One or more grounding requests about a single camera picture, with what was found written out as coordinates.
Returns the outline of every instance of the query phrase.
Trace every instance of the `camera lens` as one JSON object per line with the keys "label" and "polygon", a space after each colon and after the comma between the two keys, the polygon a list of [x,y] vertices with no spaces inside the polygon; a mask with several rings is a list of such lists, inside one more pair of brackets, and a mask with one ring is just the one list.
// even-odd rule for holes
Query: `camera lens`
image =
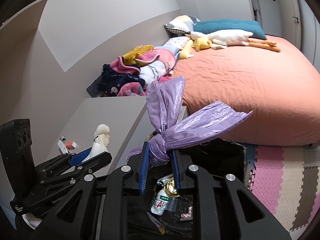
{"label": "camera lens", "polygon": [[23,130],[23,142],[26,145],[27,144],[27,132],[26,130]]}
{"label": "camera lens", "polygon": [[18,140],[18,146],[19,146],[19,148],[21,148],[22,139],[21,139],[21,134],[20,134],[20,133],[18,133],[18,138],[17,138],[17,140]]}

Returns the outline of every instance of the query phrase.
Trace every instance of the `door handle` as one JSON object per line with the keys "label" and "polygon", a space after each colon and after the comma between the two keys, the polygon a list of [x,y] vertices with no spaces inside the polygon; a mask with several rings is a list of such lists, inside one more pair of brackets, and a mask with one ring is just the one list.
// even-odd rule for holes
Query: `door handle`
{"label": "door handle", "polygon": [[299,23],[299,18],[298,18],[298,17],[294,17],[294,16],[292,16],[292,18],[295,18],[295,19],[297,19],[297,21],[298,21],[298,23]]}

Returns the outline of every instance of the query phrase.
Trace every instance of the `teal pillow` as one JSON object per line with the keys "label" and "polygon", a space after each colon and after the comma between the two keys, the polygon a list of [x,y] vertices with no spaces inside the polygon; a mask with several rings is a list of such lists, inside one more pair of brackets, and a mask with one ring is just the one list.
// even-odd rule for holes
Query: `teal pillow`
{"label": "teal pillow", "polygon": [[196,25],[193,26],[193,31],[209,34],[209,33],[213,33],[220,30],[244,30],[247,32],[252,32],[253,33],[252,38],[261,39],[261,40],[267,39],[266,35],[264,34],[258,22],[247,21],[250,23],[244,23],[243,21],[242,23],[239,23],[239,21],[237,20],[230,20],[230,21],[236,21],[236,23],[231,23],[231,22],[217,23],[214,21],[198,22]]}

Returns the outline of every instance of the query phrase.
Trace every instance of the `white figurine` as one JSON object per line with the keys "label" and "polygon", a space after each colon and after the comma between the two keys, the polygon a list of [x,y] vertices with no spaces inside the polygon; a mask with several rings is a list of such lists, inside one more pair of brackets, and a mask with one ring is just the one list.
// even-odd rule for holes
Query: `white figurine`
{"label": "white figurine", "polygon": [[100,153],[108,151],[107,146],[109,144],[109,139],[110,139],[109,133],[110,133],[109,126],[105,124],[100,124],[97,127],[97,130],[94,133],[94,141],[93,141],[91,152],[82,162],[85,162],[90,158],[97,156]]}

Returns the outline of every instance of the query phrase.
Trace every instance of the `green label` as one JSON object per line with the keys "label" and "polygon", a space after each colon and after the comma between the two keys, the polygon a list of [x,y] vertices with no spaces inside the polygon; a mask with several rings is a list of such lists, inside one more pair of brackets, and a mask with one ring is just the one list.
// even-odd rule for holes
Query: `green label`
{"label": "green label", "polygon": [[170,198],[169,197],[165,197],[165,196],[160,196],[160,199],[164,200],[164,201],[169,201]]}

